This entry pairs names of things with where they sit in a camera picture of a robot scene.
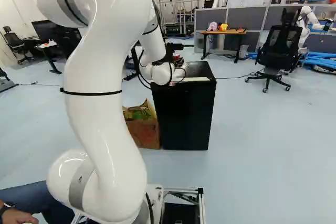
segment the desk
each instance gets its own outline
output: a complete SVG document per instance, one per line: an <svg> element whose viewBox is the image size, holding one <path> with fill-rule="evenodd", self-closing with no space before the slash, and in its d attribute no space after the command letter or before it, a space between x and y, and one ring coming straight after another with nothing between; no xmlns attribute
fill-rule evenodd
<svg viewBox="0 0 336 224"><path fill-rule="evenodd" d="M242 35L245 35L246 33L247 33L246 29L229 29L226 31L202 31L201 34L204 35L204 42L203 42L203 56L201 57L201 60L204 60L206 56L209 55L209 53L206 52L206 37L208 35L228 34L228 35L237 35L238 38L238 50L235 59L235 63L237 63L239 60L239 51L243 39Z"/></svg>
<svg viewBox="0 0 336 224"><path fill-rule="evenodd" d="M53 40L51 40L49 43L45 43L45 44L41 44L39 46L36 46L35 48L36 49L39 49L43 52L44 56L46 57L47 61L49 62L49 64L51 65L52 69L49 70L49 72L51 73L56 73L56 74L61 74L62 72L60 72L55 64L53 63L52 59L48 56L48 54L45 52L46 48L49 48L49 47L53 47L53 46L56 46L57 43L54 42Z"/></svg>

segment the gray floor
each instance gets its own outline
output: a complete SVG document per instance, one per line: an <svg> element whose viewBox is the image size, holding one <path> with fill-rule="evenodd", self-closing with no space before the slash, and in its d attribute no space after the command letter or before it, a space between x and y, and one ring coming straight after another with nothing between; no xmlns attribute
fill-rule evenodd
<svg viewBox="0 0 336 224"><path fill-rule="evenodd" d="M181 55L201 56L193 48ZM208 62L216 77L261 69L250 60L235 65L212 56ZM41 62L7 71L17 83L61 84L62 76L49 69ZM283 78L290 92L272 83L267 94L263 81L219 80L209 150L142 150L149 182L203 186L208 223L335 223L335 78L299 69ZM137 79L123 83L123 96L125 106L152 101ZM57 87L4 92L0 111L0 188L45 179L59 154L79 146Z"/></svg>

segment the metal frame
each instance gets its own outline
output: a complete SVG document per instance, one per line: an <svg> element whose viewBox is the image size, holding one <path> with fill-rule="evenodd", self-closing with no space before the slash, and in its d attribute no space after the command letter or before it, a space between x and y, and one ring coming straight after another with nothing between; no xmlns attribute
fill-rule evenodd
<svg viewBox="0 0 336 224"><path fill-rule="evenodd" d="M176 194L187 194L187 195L195 195L197 197L198 202L192 202L188 198L183 198L183 197L178 197L180 199L186 200L189 203L195 204L199 206L199 222L200 224L206 224L206 219L205 219L205 199L204 199L204 191L203 188L176 188L176 187L165 187L163 191L163 197L162 197L162 210L161 210L161 219L163 216L164 212L164 198L168 194L171 194L175 197ZM72 220L71 224L78 224L79 221L84 217L80 212L75 214L74 219Z"/></svg>

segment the jeans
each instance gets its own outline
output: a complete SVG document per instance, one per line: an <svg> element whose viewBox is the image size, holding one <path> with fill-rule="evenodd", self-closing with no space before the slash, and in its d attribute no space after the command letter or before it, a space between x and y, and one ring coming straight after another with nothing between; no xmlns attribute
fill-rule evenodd
<svg viewBox="0 0 336 224"><path fill-rule="evenodd" d="M49 224L70 224L75 216L70 208L52 197L45 181L0 190L0 199L23 212L42 213Z"/></svg>

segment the black pedestal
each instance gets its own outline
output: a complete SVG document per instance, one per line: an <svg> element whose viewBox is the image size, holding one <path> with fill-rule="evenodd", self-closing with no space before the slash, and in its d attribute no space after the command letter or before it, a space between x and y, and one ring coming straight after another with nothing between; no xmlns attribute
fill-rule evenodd
<svg viewBox="0 0 336 224"><path fill-rule="evenodd" d="M207 150L216 79L206 61L188 62L186 77L208 77L173 87L151 84L162 147L166 150Z"/></svg>

